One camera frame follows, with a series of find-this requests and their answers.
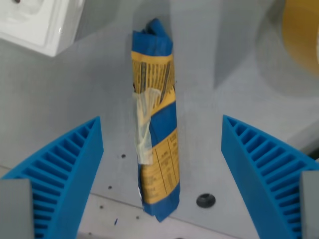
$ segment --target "yellow label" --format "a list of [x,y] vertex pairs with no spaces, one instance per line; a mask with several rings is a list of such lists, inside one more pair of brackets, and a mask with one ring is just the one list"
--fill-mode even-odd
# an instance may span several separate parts
[[152,115],[175,101],[175,72],[173,55],[147,56],[132,52],[133,81],[135,92],[140,94],[147,88],[160,90]]
[[175,129],[153,147],[153,164],[141,166],[144,201],[154,204],[167,197],[179,183],[178,139]]

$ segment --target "wrapped package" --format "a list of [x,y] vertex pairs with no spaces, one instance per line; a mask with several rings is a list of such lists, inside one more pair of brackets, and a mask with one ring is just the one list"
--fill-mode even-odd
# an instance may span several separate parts
[[179,204],[173,43],[158,19],[133,32],[135,144],[143,210],[158,221]]

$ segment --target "gray table surface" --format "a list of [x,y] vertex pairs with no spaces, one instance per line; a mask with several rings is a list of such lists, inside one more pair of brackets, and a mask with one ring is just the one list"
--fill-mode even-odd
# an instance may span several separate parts
[[[159,17],[174,41],[181,194],[172,217],[258,238],[220,152],[222,115],[284,141],[319,119],[319,80],[285,51],[273,3],[95,0],[56,58],[0,41],[0,165],[100,115],[105,153],[92,192],[140,207],[130,48],[132,30]],[[209,210],[195,203],[204,192],[217,200]]]

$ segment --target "small hole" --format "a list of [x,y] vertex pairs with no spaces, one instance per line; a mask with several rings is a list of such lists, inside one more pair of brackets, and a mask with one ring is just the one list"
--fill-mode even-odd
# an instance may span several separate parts
[[242,124],[238,125],[236,128],[237,135],[240,136],[246,129],[247,127],[243,126]]
[[95,123],[95,119],[92,120],[91,122],[89,122],[86,126],[87,126],[89,129],[91,129],[92,126],[94,125],[94,123]]
[[216,202],[215,197],[209,193],[204,193],[200,195],[196,200],[196,204],[200,208],[211,208],[215,204],[215,202]]
[[245,135],[245,136],[243,136],[243,138],[242,138],[242,142],[243,142],[243,144],[245,145],[245,144],[247,144],[254,136],[256,135],[256,132],[253,132],[252,130],[250,130],[250,131],[248,131],[248,133]]
[[228,121],[230,122],[231,126],[235,126],[237,124],[237,122],[233,119],[228,118]]
[[294,232],[301,232],[301,227],[293,228],[293,231],[294,231]]
[[255,141],[253,141],[248,147],[247,147],[247,152],[251,153],[256,149],[258,146],[260,146],[263,142],[266,141],[266,138],[263,136],[259,136]]

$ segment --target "yellow object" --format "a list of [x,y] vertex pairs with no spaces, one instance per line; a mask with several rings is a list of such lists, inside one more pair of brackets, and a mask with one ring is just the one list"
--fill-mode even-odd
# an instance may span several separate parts
[[169,196],[179,184],[177,128],[152,148],[149,131],[145,130],[149,128],[151,116],[176,101],[173,55],[149,56],[132,52],[132,65],[134,96],[138,99],[137,138],[141,140],[136,148],[142,192],[145,203],[155,204]]
[[293,58],[319,74],[319,0],[286,0],[283,37]]
[[179,183],[177,129],[153,147],[153,164],[143,165],[144,200],[153,204],[167,197]]

